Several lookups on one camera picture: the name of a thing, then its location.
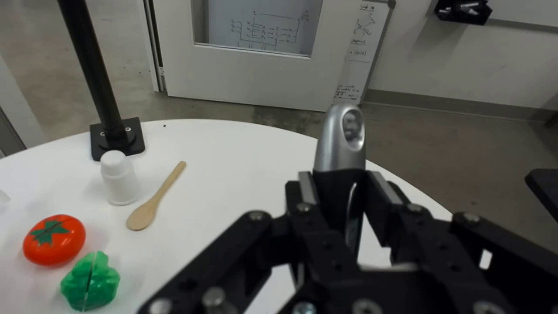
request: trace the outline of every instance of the white door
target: white door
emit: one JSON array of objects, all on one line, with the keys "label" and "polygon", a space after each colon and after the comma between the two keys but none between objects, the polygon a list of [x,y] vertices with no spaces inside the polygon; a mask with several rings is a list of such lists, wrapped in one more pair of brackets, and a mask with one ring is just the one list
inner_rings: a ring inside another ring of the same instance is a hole
[{"label": "white door", "polygon": [[159,91],[325,112],[360,0],[142,0]]}]

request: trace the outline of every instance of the silver metal part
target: silver metal part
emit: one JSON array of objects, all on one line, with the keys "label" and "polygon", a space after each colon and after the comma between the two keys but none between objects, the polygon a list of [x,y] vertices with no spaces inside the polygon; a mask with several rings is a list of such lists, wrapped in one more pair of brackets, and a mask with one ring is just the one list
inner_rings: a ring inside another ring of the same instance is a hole
[{"label": "silver metal part", "polygon": [[330,108],[318,142],[315,171],[365,169],[367,138],[362,110],[351,103]]},{"label": "silver metal part", "polygon": [[473,312],[475,314],[506,314],[503,307],[485,300],[475,302]]},{"label": "silver metal part", "polygon": [[353,304],[353,314],[383,314],[383,307],[369,299],[362,299]]},{"label": "silver metal part", "polygon": [[170,314],[173,311],[173,302],[168,299],[158,299],[151,306],[151,314]]},{"label": "silver metal part", "polygon": [[302,201],[316,206],[318,204],[318,192],[316,192],[313,175],[308,171],[301,171],[299,182],[301,182]]},{"label": "silver metal part", "polygon": [[297,210],[299,210],[301,213],[309,213],[313,208],[311,208],[309,204],[306,204],[306,203],[299,203],[299,204],[297,204]]},{"label": "silver metal part", "polygon": [[465,213],[465,218],[470,222],[470,224],[478,224],[482,222],[482,218],[475,213]]},{"label": "silver metal part", "polygon": [[316,306],[311,302],[299,302],[294,307],[294,314],[316,314]]},{"label": "silver metal part", "polygon": [[381,185],[383,192],[390,197],[395,206],[403,206],[403,199],[395,192],[395,189],[386,182],[383,173],[372,171],[374,180]]},{"label": "silver metal part", "polygon": [[410,213],[421,213],[421,211],[423,211],[423,208],[417,206],[417,204],[409,204],[407,210],[409,210]]},{"label": "silver metal part", "polygon": [[250,217],[252,222],[266,220],[266,213],[264,211],[250,211],[248,217]]},{"label": "silver metal part", "polygon": [[238,309],[231,302],[227,302],[227,293],[220,286],[212,286],[205,293],[203,304],[206,314],[238,314]]}]

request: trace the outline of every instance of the wooden spoon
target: wooden spoon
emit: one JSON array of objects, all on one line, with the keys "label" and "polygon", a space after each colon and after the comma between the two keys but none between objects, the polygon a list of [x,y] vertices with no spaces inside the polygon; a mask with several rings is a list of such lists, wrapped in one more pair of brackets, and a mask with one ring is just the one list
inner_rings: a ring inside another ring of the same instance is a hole
[{"label": "wooden spoon", "polygon": [[126,222],[130,231],[144,231],[156,220],[156,213],[159,210],[159,203],[166,196],[166,192],[173,187],[179,176],[187,169],[187,162],[180,161],[173,173],[165,180],[158,194],[144,203],[137,211],[133,211]]}]

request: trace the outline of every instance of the floor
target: floor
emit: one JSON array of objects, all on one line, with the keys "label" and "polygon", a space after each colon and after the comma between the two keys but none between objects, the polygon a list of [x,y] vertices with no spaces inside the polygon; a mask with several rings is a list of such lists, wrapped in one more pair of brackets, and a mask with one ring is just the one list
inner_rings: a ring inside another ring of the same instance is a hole
[{"label": "floor", "polygon": [[[140,42],[137,0],[90,0],[124,117],[227,119],[318,136],[322,114],[156,94]],[[55,0],[0,0],[0,54],[51,140],[97,122],[95,107]],[[536,201],[526,175],[558,168],[558,131],[407,107],[363,105],[369,157],[451,211],[480,213],[558,253],[558,224]]]}]

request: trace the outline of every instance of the pole base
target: pole base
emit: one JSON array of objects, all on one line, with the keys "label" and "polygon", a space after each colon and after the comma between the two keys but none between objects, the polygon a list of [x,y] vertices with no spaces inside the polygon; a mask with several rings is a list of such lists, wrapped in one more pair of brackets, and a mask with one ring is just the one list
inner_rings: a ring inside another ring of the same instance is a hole
[{"label": "pole base", "polygon": [[91,157],[93,161],[102,161],[102,155],[109,150],[121,150],[126,155],[137,155],[145,152],[145,142],[142,133],[140,119],[124,119],[126,142],[109,142],[102,124],[93,124],[91,133]]}]

